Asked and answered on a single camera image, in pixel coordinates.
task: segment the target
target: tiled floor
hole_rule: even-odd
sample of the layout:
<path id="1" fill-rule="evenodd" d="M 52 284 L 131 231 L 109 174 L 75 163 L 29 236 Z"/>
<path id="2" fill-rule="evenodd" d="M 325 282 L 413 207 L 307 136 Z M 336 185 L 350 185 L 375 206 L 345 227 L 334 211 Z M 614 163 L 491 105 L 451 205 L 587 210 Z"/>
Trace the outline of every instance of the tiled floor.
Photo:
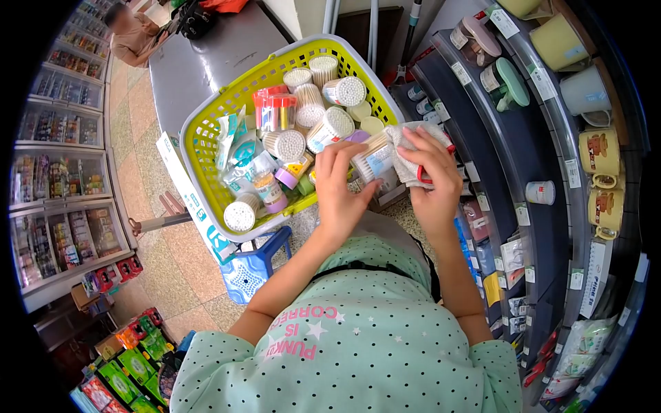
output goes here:
<path id="1" fill-rule="evenodd" d="M 158 24 L 167 18 L 158 8 L 151 12 Z M 110 82 L 110 140 L 126 210 L 136 221 L 160 217 L 165 209 L 159 194 L 170 190 L 178 197 L 178 192 L 155 145 L 161 130 L 149 71 L 114 59 Z M 384 214 L 416 238 L 425 239 L 408 200 Z M 308 238 L 316 220 L 317 206 L 313 205 L 288 221 L 294 252 Z M 425 249 L 431 253 L 426 243 Z M 112 312 L 118 323 L 156 306 L 170 336 L 178 342 L 191 329 L 227 330 L 241 314 L 241 306 L 227 296 L 221 272 L 193 223 L 141 235 L 137 255 L 144 271 L 113 296 L 116 304 Z M 284 253 L 276 255 L 274 266 L 284 259 Z"/>

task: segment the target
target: green lid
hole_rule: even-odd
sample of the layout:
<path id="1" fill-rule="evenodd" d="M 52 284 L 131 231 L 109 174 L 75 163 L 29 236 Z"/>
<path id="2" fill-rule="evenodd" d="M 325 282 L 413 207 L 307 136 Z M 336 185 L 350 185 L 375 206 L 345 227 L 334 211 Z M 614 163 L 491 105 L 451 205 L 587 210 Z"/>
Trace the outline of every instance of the green lid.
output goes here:
<path id="1" fill-rule="evenodd" d="M 298 192 L 301 192 L 303 195 L 309 195 L 315 191 L 315 186 L 312 185 L 312 182 L 307 178 L 307 173 L 303 174 L 298 181 L 296 189 L 298 189 Z"/>
<path id="2" fill-rule="evenodd" d="M 519 106 L 528 106 L 530 104 L 530 95 L 525 88 L 524 80 L 516 71 L 514 65 L 504 57 L 499 57 L 496 60 L 496 69 L 505 81 L 507 89 L 510 91 L 514 102 Z"/>

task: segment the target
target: man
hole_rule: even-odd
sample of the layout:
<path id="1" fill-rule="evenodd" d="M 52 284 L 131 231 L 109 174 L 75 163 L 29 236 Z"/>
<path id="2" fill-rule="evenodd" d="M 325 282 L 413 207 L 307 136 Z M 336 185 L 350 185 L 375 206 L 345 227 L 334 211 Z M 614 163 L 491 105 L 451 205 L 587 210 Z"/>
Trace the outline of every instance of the man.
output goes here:
<path id="1" fill-rule="evenodd" d="M 160 28 L 145 16 L 145 13 L 133 14 L 127 6 L 116 3 L 111 6 L 103 22 L 114 33 L 110 41 L 110 50 L 119 60 L 133 67 L 147 67 L 149 56 L 156 51 L 168 36 L 165 31 L 154 43 L 154 37 Z"/>

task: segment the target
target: counter top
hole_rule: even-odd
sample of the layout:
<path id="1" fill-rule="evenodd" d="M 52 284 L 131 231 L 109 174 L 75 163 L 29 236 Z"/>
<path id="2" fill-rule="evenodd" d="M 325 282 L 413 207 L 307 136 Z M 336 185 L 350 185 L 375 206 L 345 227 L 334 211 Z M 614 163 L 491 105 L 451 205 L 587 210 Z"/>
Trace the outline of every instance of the counter top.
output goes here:
<path id="1" fill-rule="evenodd" d="M 217 19 L 201 39 L 172 35 L 149 58 L 161 131 L 178 133 L 211 94 L 288 44 L 254 0 Z"/>

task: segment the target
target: cloth rag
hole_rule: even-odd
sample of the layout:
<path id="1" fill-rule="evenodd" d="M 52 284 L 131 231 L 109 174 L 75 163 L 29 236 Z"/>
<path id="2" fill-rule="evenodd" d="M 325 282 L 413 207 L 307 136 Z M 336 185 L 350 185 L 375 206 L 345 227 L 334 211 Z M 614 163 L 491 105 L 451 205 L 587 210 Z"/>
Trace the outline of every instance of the cloth rag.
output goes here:
<path id="1" fill-rule="evenodd" d="M 439 125 L 434 125 L 430 122 L 425 121 L 416 121 L 416 122 L 407 122 L 405 124 L 399 125 L 389 125 L 386 126 L 384 132 L 386 134 L 386 142 L 390 148 L 390 158 L 395 167 L 395 172 L 399 180 L 409 186 L 421 186 L 425 189 L 432 190 L 434 189 L 431 178 L 424 172 L 424 169 L 411 161 L 408 161 L 402 158 L 397 152 L 397 146 L 402 146 L 412 151 L 416 151 L 416 147 L 413 146 L 411 142 L 404 136 L 402 129 L 407 127 L 408 129 L 414 131 L 418 126 L 422 126 L 434 139 L 439 141 L 444 147 L 449 147 L 452 145 L 449 137 L 443 131 L 443 128 Z"/>

